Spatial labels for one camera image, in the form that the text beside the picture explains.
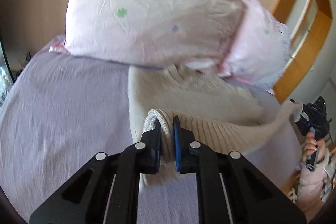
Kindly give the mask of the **person right hand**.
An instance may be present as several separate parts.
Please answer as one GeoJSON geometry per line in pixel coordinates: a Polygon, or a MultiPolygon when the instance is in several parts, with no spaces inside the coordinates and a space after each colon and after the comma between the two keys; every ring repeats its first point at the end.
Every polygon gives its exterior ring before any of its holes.
{"type": "Polygon", "coordinates": [[[326,145],[323,139],[315,140],[314,133],[308,132],[305,138],[305,146],[303,148],[302,161],[306,162],[308,156],[313,155],[318,151],[317,162],[324,158],[326,145]]]}

